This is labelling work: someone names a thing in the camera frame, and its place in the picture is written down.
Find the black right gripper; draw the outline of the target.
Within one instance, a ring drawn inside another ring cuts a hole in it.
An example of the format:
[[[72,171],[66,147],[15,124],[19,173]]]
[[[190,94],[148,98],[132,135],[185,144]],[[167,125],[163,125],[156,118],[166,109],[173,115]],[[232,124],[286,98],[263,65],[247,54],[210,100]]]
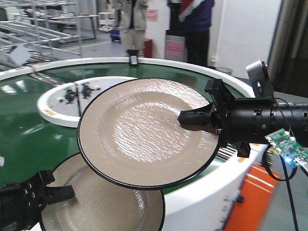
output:
[[[263,135],[270,131],[273,97],[235,99],[222,79],[211,79],[205,92],[212,97],[216,106],[217,129],[220,147],[233,145],[238,157],[248,158],[250,143],[265,144]],[[178,116],[180,126],[187,130],[214,132],[213,103],[201,108],[181,111]]]

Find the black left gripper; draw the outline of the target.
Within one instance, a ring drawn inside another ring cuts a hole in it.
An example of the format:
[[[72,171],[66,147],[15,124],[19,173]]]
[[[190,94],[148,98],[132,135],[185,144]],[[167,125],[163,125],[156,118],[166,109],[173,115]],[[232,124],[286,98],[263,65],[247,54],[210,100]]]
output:
[[[49,187],[55,181],[51,170],[38,171],[21,183],[6,183],[0,187],[0,229],[25,231],[40,220],[47,204],[55,204],[75,196],[72,185]]]

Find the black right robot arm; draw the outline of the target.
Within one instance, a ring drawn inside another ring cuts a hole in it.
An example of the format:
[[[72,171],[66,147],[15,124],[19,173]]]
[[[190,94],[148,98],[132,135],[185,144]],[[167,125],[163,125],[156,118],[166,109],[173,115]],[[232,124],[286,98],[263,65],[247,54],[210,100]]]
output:
[[[277,103],[272,96],[236,99],[221,79],[208,81],[205,92],[213,101],[201,108],[181,111],[178,121],[183,128],[216,133],[222,147],[231,144],[242,157],[246,155],[245,143],[267,144],[265,136],[282,128],[307,147],[307,103]]]

